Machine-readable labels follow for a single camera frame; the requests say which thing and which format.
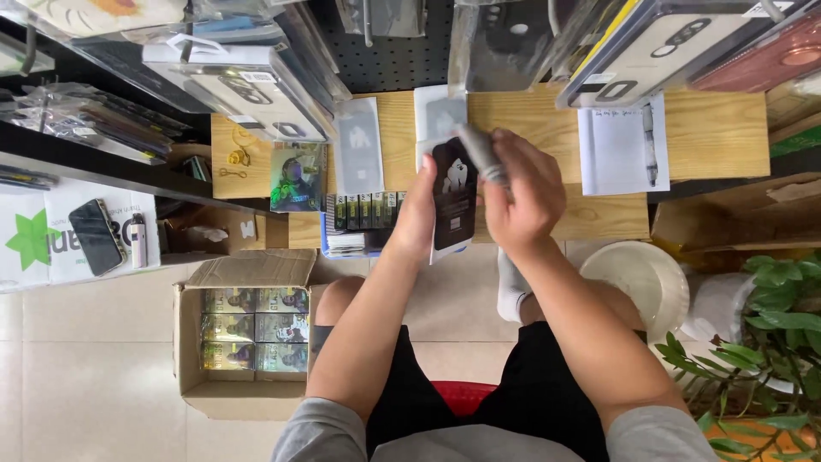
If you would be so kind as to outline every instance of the hand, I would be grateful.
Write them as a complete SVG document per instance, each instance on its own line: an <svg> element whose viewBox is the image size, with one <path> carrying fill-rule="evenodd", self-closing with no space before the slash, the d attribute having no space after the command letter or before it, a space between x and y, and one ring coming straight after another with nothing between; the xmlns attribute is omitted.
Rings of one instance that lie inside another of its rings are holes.
<svg viewBox="0 0 821 462"><path fill-rule="evenodd" d="M430 154L422 159L422 168L410 186L405 201L385 246L389 252L398 252L414 262L421 262L430 256L433 241L433 222L436 209L433 205L433 181L436 179L436 162Z"/></svg>
<svg viewBox="0 0 821 462"><path fill-rule="evenodd" d="M567 203L562 172L551 155L509 130L493 131L493 151L507 169L513 200L503 187L484 182L484 216L490 235L516 262L552 242Z"/></svg>

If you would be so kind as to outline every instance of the gray shirt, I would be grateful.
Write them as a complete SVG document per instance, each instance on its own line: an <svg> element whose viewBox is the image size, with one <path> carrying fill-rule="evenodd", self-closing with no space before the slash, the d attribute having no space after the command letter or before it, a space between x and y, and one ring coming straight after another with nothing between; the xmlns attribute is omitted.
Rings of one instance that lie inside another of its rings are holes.
<svg viewBox="0 0 821 462"><path fill-rule="evenodd" d="M689 415L647 406L620 415L610 426L612 462L718 460ZM322 398L300 404L282 431L272 462L365 462L365 425L356 413ZM373 462L581 462L572 450L543 438L488 425L465 425L416 433L385 443Z"/></svg>

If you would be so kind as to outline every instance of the brown phone case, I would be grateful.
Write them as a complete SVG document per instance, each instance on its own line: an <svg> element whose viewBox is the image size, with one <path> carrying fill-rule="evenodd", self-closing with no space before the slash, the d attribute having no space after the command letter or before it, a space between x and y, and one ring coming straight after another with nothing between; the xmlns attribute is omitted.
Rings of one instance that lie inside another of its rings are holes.
<svg viewBox="0 0 821 462"><path fill-rule="evenodd" d="M821 67L821 11L735 56L691 85L697 90L756 93Z"/></svg>

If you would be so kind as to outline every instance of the red stool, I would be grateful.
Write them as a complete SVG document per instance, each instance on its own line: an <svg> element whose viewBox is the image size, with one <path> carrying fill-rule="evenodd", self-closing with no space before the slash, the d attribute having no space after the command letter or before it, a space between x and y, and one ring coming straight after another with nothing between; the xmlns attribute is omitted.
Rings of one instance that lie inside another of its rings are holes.
<svg viewBox="0 0 821 462"><path fill-rule="evenodd" d="M431 381L431 383L457 417L465 417L474 413L484 397L490 395L490 392L496 390L497 387L489 383L472 381Z"/></svg>

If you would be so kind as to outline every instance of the green star logo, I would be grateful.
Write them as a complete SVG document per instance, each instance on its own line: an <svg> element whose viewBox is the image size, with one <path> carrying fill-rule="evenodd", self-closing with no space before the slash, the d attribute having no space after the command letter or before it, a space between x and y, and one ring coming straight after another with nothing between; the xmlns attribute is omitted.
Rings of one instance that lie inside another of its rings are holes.
<svg viewBox="0 0 821 462"><path fill-rule="evenodd" d="M6 247L20 253L20 268L25 271L34 261L51 265L48 260L48 235L59 235L56 229L48 227L46 210L42 209L37 215L27 219L23 215L15 214L17 234L6 243Z"/></svg>

